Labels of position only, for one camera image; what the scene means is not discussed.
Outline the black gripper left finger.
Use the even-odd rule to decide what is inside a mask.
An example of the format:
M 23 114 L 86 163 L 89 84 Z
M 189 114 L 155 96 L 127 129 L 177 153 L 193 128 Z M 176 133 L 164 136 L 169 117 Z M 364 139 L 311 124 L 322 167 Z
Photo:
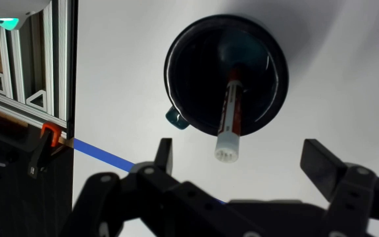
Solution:
M 157 237 L 260 237 L 253 222 L 188 182 L 171 176 L 172 141 L 163 138 L 151 162 L 121 178 L 89 176 L 59 237 L 119 237 L 140 220 Z

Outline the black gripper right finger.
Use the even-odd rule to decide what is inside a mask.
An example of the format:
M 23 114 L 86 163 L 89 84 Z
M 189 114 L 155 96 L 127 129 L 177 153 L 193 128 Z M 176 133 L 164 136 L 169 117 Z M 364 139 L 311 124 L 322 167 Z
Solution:
M 340 161 L 319 141 L 306 138 L 300 167 L 328 201 L 319 237 L 372 237 L 368 221 L 379 220 L 379 176 Z

